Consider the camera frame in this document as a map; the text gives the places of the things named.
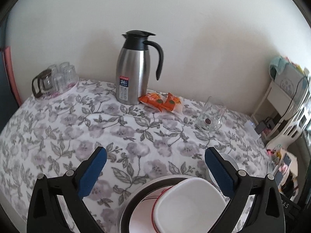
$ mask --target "screw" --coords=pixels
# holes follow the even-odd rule
[[[39,174],[37,175],[37,179],[39,179],[39,180],[42,180],[43,177],[44,177],[44,174],[43,174],[43,173],[39,173]]]
[[[243,177],[246,176],[246,172],[244,170],[239,170],[238,174]]]
[[[267,177],[268,177],[269,180],[274,180],[274,176],[272,174],[268,174]]]
[[[72,176],[74,173],[75,173],[74,170],[68,170],[68,171],[66,172],[66,175],[67,175],[67,176]]]

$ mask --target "coffee pot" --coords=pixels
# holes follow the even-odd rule
[[[148,46],[153,46],[159,53],[157,80],[159,80],[162,71],[163,50],[159,44],[147,40],[149,36],[155,36],[151,32],[132,30],[123,36],[126,40],[117,62],[116,98],[120,103],[137,105],[139,97],[147,92],[150,73]]]
[[[36,92],[34,82],[37,80],[39,92]],[[53,90],[52,84],[52,70],[46,69],[33,78],[31,83],[31,89],[36,98],[41,97],[44,93],[48,93]]]

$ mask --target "glass cup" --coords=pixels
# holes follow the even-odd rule
[[[66,82],[64,76],[61,73],[57,73],[53,76],[53,88],[54,92],[62,92],[66,88]]]
[[[222,117],[225,112],[226,106],[217,98],[210,96],[197,117],[196,124],[202,131],[218,131],[222,125]]]
[[[54,65],[50,65],[48,67],[48,69],[51,69],[52,70],[52,74],[57,74],[58,73],[58,68],[57,68],[57,65],[54,64]]]
[[[68,65],[64,68],[64,77],[67,86],[74,86],[79,79],[73,65]]]
[[[59,65],[58,72],[59,72],[59,73],[63,73],[64,70],[65,70],[65,67],[67,67],[67,66],[69,66],[69,65],[70,65],[69,62],[63,62],[63,63],[61,63],[61,64]]]

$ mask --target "black cable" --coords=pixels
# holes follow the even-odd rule
[[[302,77],[302,78],[300,79],[300,81],[298,82],[297,87],[296,87],[296,92],[295,92],[294,96],[292,97],[292,100],[290,101],[290,104],[288,105],[287,110],[286,110],[285,113],[281,116],[280,120],[282,119],[282,117],[285,116],[286,112],[288,111],[288,109],[289,109],[289,107],[290,107],[290,105],[291,105],[291,103],[292,103],[292,101],[293,101],[293,99],[294,99],[294,97],[295,97],[295,95],[296,95],[296,93],[297,93],[297,89],[298,89],[299,83],[300,83],[304,78],[307,79],[308,91],[310,90],[308,77],[306,76],[306,74],[305,74],[305,72],[304,72],[304,77]],[[299,112],[299,110],[298,110],[295,114],[293,114],[289,119],[287,119],[287,120],[285,120],[285,121],[289,121],[290,119],[292,119],[298,112]]]
[[[295,98],[295,96],[296,96],[296,93],[297,93],[297,90],[298,90],[298,86],[299,86],[299,83],[304,79],[304,78],[306,78],[307,79],[307,84],[308,84],[308,91],[310,91],[310,86],[309,86],[309,81],[308,81],[308,77],[306,76],[306,74],[305,74],[305,72],[304,72],[304,76],[299,80],[299,82],[298,82],[298,84],[297,84],[297,87],[296,87],[296,91],[295,91],[295,94],[293,95],[293,97],[292,97],[292,99],[291,99],[291,101],[290,101],[290,103],[289,103],[289,105],[288,105],[288,107],[287,107],[287,109],[286,109],[286,111],[285,111],[285,113],[281,116],[281,118],[280,118],[280,120],[286,115],[286,113],[287,113],[287,111],[288,111],[288,109],[290,108],[290,105],[291,105],[291,103],[293,102],[293,99]],[[283,120],[283,121],[289,121],[290,119],[292,119],[297,113],[299,112],[299,110],[292,116],[292,117],[290,117],[289,119],[287,119],[287,120]],[[272,117],[267,117],[266,119],[265,119],[265,122],[268,122],[268,121],[270,121],[271,119],[273,119]]]
[[[307,76],[303,76],[303,77],[299,80],[299,82],[298,82],[298,84],[297,84],[297,87],[296,87],[295,94],[293,95],[293,97],[292,97],[292,99],[291,99],[291,101],[290,101],[290,103],[289,103],[289,105],[288,105],[288,107],[287,107],[287,109],[286,109],[285,113],[281,116],[280,120],[281,120],[281,119],[282,119],[282,118],[286,115],[286,113],[287,113],[288,109],[290,108],[290,105],[291,105],[291,103],[293,102],[294,97],[296,96],[296,93],[297,93],[297,90],[298,90],[299,83],[300,83],[300,82],[304,79],[304,77],[307,77]]]
[[[299,110],[293,114],[289,119],[287,119],[286,121],[289,121],[290,119],[292,119],[297,113],[299,112]]]

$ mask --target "label on thermos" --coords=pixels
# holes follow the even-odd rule
[[[128,77],[120,76],[119,98],[128,100]]]

